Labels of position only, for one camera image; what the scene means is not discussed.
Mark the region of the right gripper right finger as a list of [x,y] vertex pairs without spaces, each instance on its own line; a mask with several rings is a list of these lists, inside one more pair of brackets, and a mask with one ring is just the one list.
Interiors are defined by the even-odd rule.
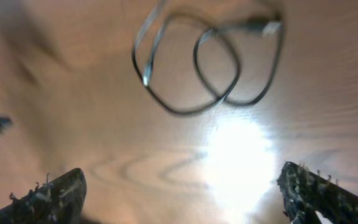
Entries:
[[315,174],[303,165],[284,163],[277,179],[283,214],[291,223],[320,223],[320,213],[331,223],[358,223],[358,196]]

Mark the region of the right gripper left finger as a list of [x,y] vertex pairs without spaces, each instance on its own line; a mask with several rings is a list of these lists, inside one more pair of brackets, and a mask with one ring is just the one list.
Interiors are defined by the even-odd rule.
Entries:
[[87,193],[83,171],[74,168],[43,183],[37,182],[23,197],[9,194],[10,204],[0,208],[0,224],[79,224]]

